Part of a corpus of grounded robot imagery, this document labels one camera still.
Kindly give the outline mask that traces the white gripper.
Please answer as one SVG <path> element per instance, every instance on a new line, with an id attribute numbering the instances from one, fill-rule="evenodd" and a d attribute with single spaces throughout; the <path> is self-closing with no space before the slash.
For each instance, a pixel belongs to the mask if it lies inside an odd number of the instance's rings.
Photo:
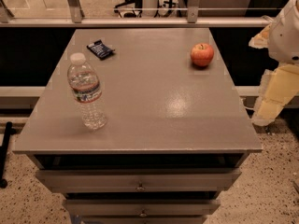
<path id="1" fill-rule="evenodd" d="M 269 56 L 281 63 L 274 71 L 264 71 L 253 108 L 252 123 L 267 126 L 299 92 L 299 65 L 290 64 L 299 63 L 298 0 L 289 0 L 271 25 L 249 41 L 249 46 L 268 48 Z"/>

